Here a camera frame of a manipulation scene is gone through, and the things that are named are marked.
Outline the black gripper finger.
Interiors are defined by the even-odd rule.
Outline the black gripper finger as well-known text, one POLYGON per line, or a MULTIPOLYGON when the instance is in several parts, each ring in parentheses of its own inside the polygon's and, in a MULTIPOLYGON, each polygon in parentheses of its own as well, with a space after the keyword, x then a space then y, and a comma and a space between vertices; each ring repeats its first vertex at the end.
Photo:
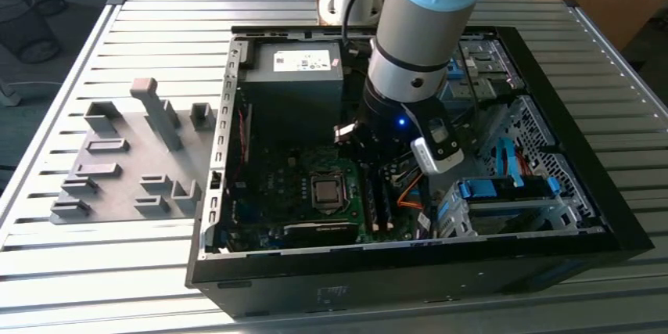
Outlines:
POLYGON ((421 170, 413 153, 403 153, 382 165, 382 180, 391 187, 406 187, 421 170))
POLYGON ((382 165, 383 155, 377 150, 361 150, 357 153, 357 164, 362 171, 362 177, 369 178, 377 173, 377 168, 382 165))

